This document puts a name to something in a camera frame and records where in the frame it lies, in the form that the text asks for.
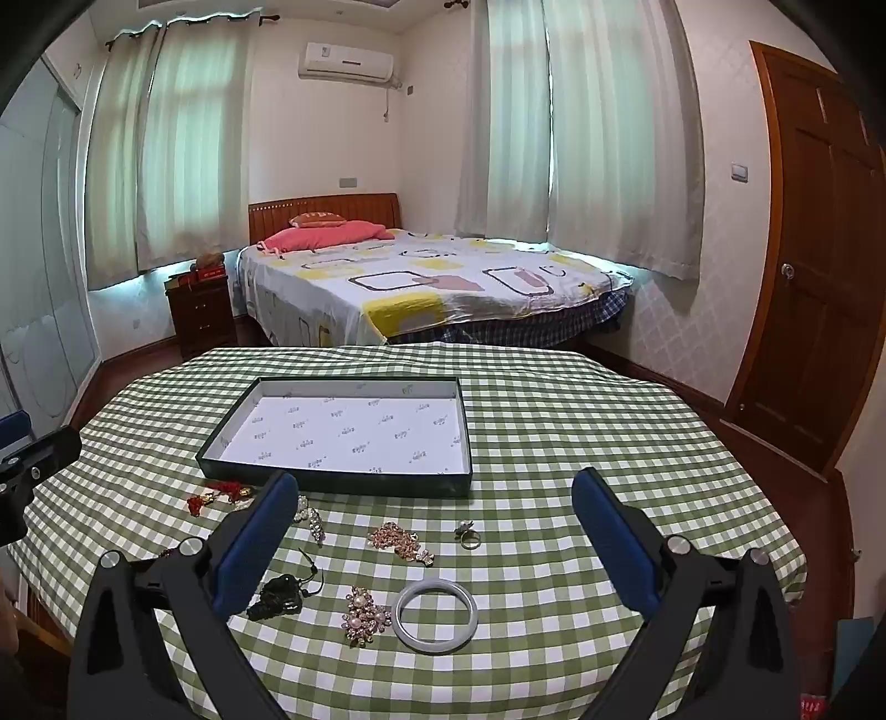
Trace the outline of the person's left hand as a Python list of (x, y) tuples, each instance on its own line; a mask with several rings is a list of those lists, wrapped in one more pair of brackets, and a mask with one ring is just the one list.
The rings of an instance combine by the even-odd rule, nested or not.
[(0, 587), (0, 656), (13, 657), (19, 648), (15, 606), (8, 589)]

